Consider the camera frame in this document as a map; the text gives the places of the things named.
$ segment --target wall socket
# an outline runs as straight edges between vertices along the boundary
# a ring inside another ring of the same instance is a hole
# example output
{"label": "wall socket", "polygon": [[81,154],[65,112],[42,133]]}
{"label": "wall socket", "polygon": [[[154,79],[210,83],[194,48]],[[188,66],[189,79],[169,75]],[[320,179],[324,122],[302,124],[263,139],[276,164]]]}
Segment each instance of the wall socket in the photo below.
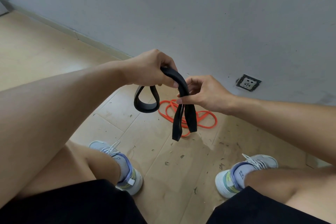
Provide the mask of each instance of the wall socket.
{"label": "wall socket", "polygon": [[260,84],[260,80],[250,77],[246,74],[243,74],[243,76],[240,77],[236,82],[237,87],[248,90],[250,92],[254,91]]}

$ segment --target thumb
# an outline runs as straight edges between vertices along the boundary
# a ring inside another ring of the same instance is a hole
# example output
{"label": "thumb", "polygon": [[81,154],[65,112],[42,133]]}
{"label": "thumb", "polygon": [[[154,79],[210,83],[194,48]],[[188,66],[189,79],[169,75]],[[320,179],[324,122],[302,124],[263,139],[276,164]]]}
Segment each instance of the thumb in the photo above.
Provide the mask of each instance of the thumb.
{"label": "thumb", "polygon": [[190,95],[190,96],[184,96],[176,100],[177,104],[183,104],[183,105],[196,105],[199,102],[198,95]]}
{"label": "thumb", "polygon": [[171,88],[178,88],[179,84],[177,82],[175,82],[172,78],[164,75],[163,80],[162,80],[162,84],[171,87]]}

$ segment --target left hand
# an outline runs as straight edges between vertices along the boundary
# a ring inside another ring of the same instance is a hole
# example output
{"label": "left hand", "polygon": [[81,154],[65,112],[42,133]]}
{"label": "left hand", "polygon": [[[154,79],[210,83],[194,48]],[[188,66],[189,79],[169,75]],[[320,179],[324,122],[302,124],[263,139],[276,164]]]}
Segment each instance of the left hand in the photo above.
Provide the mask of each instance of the left hand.
{"label": "left hand", "polygon": [[172,88],[179,86],[177,82],[164,75],[160,70],[160,67],[167,66],[177,71],[173,59],[157,49],[143,52],[139,56],[122,62],[127,84],[141,86],[164,84]]}

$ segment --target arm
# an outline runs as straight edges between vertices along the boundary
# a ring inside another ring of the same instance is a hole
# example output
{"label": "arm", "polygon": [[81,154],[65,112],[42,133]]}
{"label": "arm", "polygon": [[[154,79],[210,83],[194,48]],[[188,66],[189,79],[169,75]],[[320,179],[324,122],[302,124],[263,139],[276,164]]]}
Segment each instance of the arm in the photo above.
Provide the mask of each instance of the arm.
{"label": "arm", "polygon": [[336,165],[336,107],[238,97],[212,76],[187,79],[191,96],[177,101],[233,115]]}
{"label": "arm", "polygon": [[117,88],[132,83],[174,87],[160,70],[164,65],[176,69],[170,57],[152,50],[0,92],[0,207],[46,166]]}

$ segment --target forearm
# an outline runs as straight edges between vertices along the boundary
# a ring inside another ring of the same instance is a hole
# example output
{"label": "forearm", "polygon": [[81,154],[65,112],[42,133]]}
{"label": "forearm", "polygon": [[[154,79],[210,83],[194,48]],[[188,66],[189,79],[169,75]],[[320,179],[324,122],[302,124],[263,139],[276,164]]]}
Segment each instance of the forearm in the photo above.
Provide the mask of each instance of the forearm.
{"label": "forearm", "polygon": [[336,107],[237,97],[232,115],[336,164]]}
{"label": "forearm", "polygon": [[120,65],[109,62],[0,92],[0,161],[6,163],[0,168],[0,207],[57,154],[104,99],[126,84]]}

